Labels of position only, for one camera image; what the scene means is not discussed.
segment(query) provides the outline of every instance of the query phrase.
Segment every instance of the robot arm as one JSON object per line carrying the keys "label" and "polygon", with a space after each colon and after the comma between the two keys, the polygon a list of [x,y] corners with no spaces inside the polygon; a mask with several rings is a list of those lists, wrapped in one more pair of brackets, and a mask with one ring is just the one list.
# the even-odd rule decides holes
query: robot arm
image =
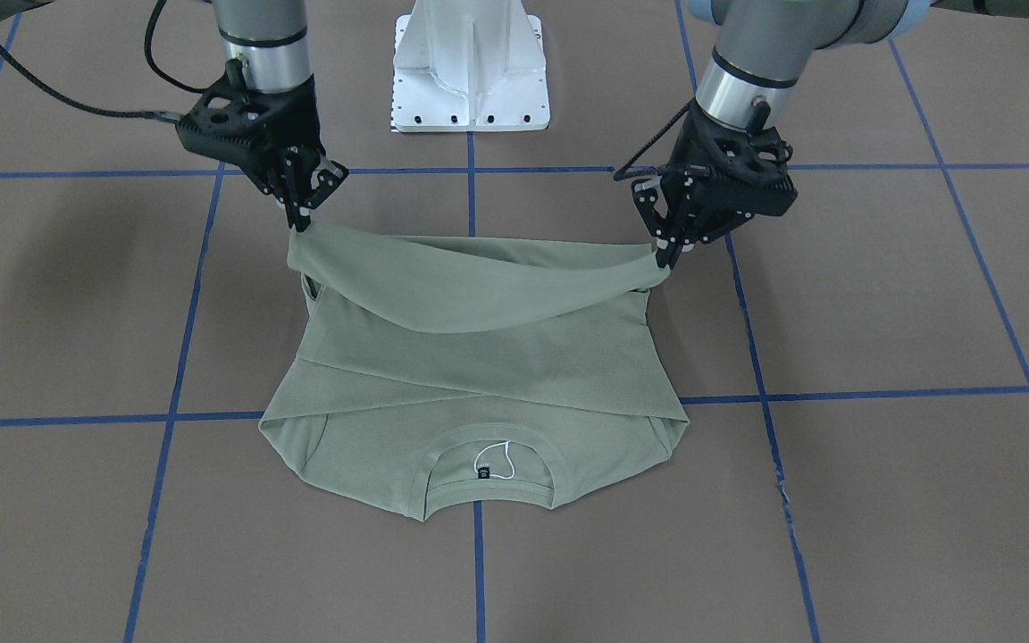
{"label": "robot arm", "polygon": [[[941,7],[1029,16],[1029,0],[937,1]],[[792,149],[775,123],[815,49],[870,44],[917,24],[930,0],[688,0],[721,26],[669,163],[615,179],[633,182],[633,203],[657,238],[659,265],[717,241],[756,215],[780,216],[795,200]],[[668,212],[657,211],[659,194]]]}
{"label": "robot arm", "polygon": [[213,11],[225,72],[177,122],[180,143],[240,167],[303,233],[348,178],[320,142],[304,0],[213,0]]}

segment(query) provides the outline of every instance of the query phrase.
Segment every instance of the green t-shirt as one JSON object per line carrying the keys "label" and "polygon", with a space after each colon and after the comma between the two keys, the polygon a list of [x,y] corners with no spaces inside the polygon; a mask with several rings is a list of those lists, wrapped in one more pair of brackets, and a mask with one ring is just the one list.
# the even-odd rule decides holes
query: green t-shirt
{"label": "green t-shirt", "polygon": [[688,424],[646,326],[669,275],[648,246],[316,220],[288,265],[311,316],[260,431],[308,484],[418,521],[554,508],[668,460]]}

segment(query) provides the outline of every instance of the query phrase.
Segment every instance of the clothing tag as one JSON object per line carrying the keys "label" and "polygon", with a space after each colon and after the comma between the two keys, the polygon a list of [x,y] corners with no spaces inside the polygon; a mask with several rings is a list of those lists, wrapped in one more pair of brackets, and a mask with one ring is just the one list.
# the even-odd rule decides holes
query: clothing tag
{"label": "clothing tag", "polygon": [[483,448],[483,451],[478,452],[477,456],[474,456],[474,464],[471,464],[470,467],[472,469],[474,469],[475,473],[478,474],[478,479],[482,480],[484,478],[490,478],[490,476],[491,476],[491,465],[488,464],[486,460],[484,460],[483,461],[483,465],[481,467],[481,465],[478,465],[478,460],[482,459],[484,453],[489,452],[489,451],[491,451],[491,449],[494,449],[494,448],[497,448],[497,446],[502,446],[503,448],[503,456],[506,457],[506,463],[511,466],[511,474],[509,476],[498,476],[498,475],[496,475],[495,477],[497,477],[498,479],[501,479],[501,480],[511,480],[511,479],[514,479],[514,461],[511,460],[511,440],[509,440],[509,439],[505,440],[505,442],[496,442],[496,443],[492,443],[491,446],[485,446],[485,448]]}

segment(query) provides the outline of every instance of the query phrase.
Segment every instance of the black cable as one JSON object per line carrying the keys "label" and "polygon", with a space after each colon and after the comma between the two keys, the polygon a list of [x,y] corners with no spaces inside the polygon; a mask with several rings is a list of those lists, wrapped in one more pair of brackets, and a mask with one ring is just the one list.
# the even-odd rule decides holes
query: black cable
{"label": "black cable", "polygon": [[35,86],[37,86],[37,88],[41,90],[45,94],[50,95],[50,97],[58,99],[58,101],[61,101],[66,105],[69,105],[70,107],[74,107],[74,109],[78,109],[83,112],[90,112],[91,114],[104,115],[104,117],[147,118],[147,120],[158,120],[161,122],[172,123],[172,126],[175,126],[175,123],[180,121],[180,114],[174,112],[151,111],[151,110],[137,110],[137,111],[104,110],[101,109],[101,107],[95,107],[91,105],[85,105],[84,103],[78,103],[77,101],[74,101],[73,98],[66,97],[65,94],[62,94],[57,90],[54,90],[52,86],[49,86],[48,84],[45,84],[44,82],[39,80],[39,78],[37,78],[36,76],[34,76],[33,73],[30,72],[30,70],[24,68],[24,66],[22,66],[22,63],[17,62],[15,58],[13,58],[10,55],[10,51],[7,51],[7,49],[3,47],[3,44],[1,44],[1,42],[0,42],[0,57],[3,58],[3,61],[7,62],[7,65],[12,66],[12,68],[15,69],[17,73],[21,73],[22,77],[26,78],[26,80],[31,81]]}
{"label": "black cable", "polygon": [[153,5],[153,12],[150,13],[150,22],[145,25],[145,42],[142,49],[145,52],[145,61],[150,65],[150,69],[153,73],[161,76],[161,80],[167,81],[169,84],[176,86],[176,88],[184,90],[185,92],[192,92],[192,94],[204,94],[204,90],[198,90],[197,86],[191,86],[189,84],[184,84],[184,82],[177,80],[177,78],[169,76],[163,69],[156,66],[153,61],[153,32],[156,31],[156,22],[161,17],[161,11],[165,8],[166,0],[158,0],[156,4]]}
{"label": "black cable", "polygon": [[662,127],[661,131],[658,131],[658,134],[654,134],[653,138],[649,139],[649,141],[646,142],[645,145],[643,145],[640,150],[638,150],[638,153],[630,157],[630,159],[626,162],[626,164],[623,167],[617,168],[617,170],[613,171],[613,180],[632,179],[634,178],[634,176],[652,175],[657,173],[659,170],[661,170],[661,167],[659,167],[654,168],[653,170],[638,170],[634,172],[628,172],[630,168],[633,167],[633,164],[637,163],[637,159],[641,158],[641,154],[646,153],[646,150],[649,150],[649,147],[653,147],[653,143],[657,143],[659,139],[662,138],[662,136],[665,136],[666,133],[670,131],[670,128],[677,126],[677,121],[681,120],[681,117],[683,117],[683,115],[685,115],[689,111],[689,107],[694,106],[695,101],[697,101],[697,98],[690,98],[689,102],[686,103],[685,106],[682,106],[681,109],[674,114],[674,117],[670,118],[669,122],[666,122],[666,126]]}

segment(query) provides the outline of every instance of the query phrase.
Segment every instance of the white string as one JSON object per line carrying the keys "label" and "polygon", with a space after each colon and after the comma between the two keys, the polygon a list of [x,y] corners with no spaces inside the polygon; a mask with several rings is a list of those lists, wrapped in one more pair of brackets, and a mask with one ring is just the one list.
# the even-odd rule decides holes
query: white string
{"label": "white string", "polygon": [[491,449],[494,449],[494,448],[497,448],[497,446],[502,446],[503,448],[503,456],[506,456],[506,463],[508,463],[511,466],[511,474],[509,476],[495,476],[495,475],[491,475],[491,477],[498,478],[498,479],[501,479],[501,480],[512,479],[514,477],[514,461],[511,460],[511,440],[506,440],[506,442],[496,442],[496,443],[492,443],[491,446],[485,446],[485,448],[483,448],[483,451],[478,452],[477,456],[474,456],[474,464],[472,465],[472,469],[474,469],[475,473],[478,473],[478,458],[483,457],[484,453],[486,453],[487,451],[490,451]]}

